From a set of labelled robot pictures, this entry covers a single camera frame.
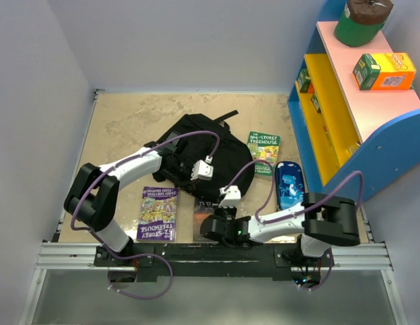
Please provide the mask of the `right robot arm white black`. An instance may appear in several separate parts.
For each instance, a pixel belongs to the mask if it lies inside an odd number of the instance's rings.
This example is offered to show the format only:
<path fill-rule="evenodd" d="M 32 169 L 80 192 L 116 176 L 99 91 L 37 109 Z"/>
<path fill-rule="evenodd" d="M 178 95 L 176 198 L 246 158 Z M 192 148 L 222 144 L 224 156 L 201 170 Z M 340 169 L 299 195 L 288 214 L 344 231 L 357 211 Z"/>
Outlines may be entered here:
<path fill-rule="evenodd" d="M 236 219 L 232 212 L 217 208 L 201 223 L 200 235 L 227 247 L 249 248 L 299 234 L 295 258 L 304 266 L 313 264 L 331 246 L 360 244 L 357 207 L 350 198 L 307 193 L 294 206 L 261 217 Z"/>

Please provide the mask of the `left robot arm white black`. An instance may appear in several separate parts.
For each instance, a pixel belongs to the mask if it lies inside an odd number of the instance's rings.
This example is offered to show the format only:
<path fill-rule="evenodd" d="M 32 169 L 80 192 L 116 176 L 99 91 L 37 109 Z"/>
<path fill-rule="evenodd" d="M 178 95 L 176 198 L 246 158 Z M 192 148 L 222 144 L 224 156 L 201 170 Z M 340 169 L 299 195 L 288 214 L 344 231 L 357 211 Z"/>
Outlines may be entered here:
<path fill-rule="evenodd" d="M 134 242 L 114 219 L 119 192 L 157 173 L 178 186 L 191 180 L 193 164 L 180 156 L 175 144 L 155 142 L 105 165 L 85 163 L 64 201 L 64 210 L 71 215 L 70 228 L 89 232 L 117 265 L 129 264 L 136 257 Z"/>

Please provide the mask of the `green 104-storey treehouse book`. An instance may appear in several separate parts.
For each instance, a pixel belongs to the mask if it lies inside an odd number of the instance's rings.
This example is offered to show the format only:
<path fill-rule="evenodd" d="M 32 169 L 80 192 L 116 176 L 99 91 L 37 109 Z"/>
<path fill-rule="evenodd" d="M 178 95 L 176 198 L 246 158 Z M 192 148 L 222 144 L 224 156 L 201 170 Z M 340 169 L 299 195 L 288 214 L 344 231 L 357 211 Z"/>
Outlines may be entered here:
<path fill-rule="evenodd" d="M 280 136 L 250 131 L 247 147 L 253 160 L 265 160 L 273 167 L 278 159 Z"/>

